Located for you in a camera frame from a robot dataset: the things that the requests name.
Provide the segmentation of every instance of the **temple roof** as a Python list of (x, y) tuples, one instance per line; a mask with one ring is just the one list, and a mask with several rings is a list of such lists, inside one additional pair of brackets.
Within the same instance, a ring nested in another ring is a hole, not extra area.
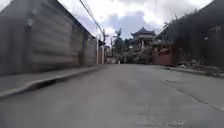
[(144, 27), (142, 27), (139, 31), (135, 32), (135, 33), (131, 33), (132, 36), (137, 36), (140, 34), (149, 34), (149, 35), (153, 35), (155, 36), (155, 32), (154, 31), (147, 31)]

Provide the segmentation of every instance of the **curb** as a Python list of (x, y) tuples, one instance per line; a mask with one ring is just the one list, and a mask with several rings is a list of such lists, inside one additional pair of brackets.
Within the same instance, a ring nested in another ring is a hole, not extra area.
[(220, 78), (224, 79), (224, 74), (214, 74), (211, 72), (204, 72), (204, 71), (194, 71), (194, 70), (181, 70), (181, 69), (175, 69), (175, 68), (162, 68), (170, 71), (176, 71), (176, 72), (184, 72), (184, 73), (189, 73), (189, 74), (194, 74), (194, 75), (201, 75), (201, 76), (211, 76), (214, 78)]
[(92, 72), (95, 72), (95, 71), (98, 71), (98, 70), (101, 70), (104, 68), (106, 68), (106, 66), (97, 66), (97, 67), (90, 68), (90, 69), (80, 71), (80, 72), (67, 73), (67, 74), (62, 74), (62, 75), (58, 75), (58, 76), (52, 76), (52, 77), (49, 77), (46, 79), (30, 81), (22, 87), (18, 87), (18, 88), (4, 91), (4, 92), (0, 92), (0, 99), (7, 98), (9, 96), (17, 95), (20, 93), (24, 93), (27, 91), (35, 90), (38, 88), (47, 87), (56, 82), (65, 81), (72, 77), (83, 76), (83, 75), (86, 75), (86, 74), (89, 74), (89, 73), (92, 73)]

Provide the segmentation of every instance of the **building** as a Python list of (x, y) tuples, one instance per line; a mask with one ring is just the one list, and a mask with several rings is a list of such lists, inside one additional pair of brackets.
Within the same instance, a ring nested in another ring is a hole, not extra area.
[(154, 31), (148, 31), (142, 27), (139, 31), (132, 33), (133, 44), (136, 52), (143, 50), (152, 44), (156, 34)]
[(96, 64), (95, 38), (57, 0), (13, 0), (0, 41), (0, 75)]

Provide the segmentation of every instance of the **asphalt road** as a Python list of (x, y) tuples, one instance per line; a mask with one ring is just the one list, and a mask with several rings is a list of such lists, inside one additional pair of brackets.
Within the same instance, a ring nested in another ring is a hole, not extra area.
[(1, 100), (0, 127), (223, 128), (222, 82), (156, 66), (112, 65)]

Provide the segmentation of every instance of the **cloudy sky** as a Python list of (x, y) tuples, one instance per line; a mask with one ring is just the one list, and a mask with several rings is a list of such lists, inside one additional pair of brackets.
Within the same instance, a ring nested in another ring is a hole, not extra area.
[[(96, 26), (79, 0), (58, 0), (67, 8), (92, 34)], [(200, 9), (212, 0), (83, 0), (91, 8), (96, 20), (106, 33), (112, 35), (122, 28), (122, 37), (130, 37), (142, 26), (159, 33), (164, 22), (185, 13)], [(0, 0), (0, 10), (9, 0)]]

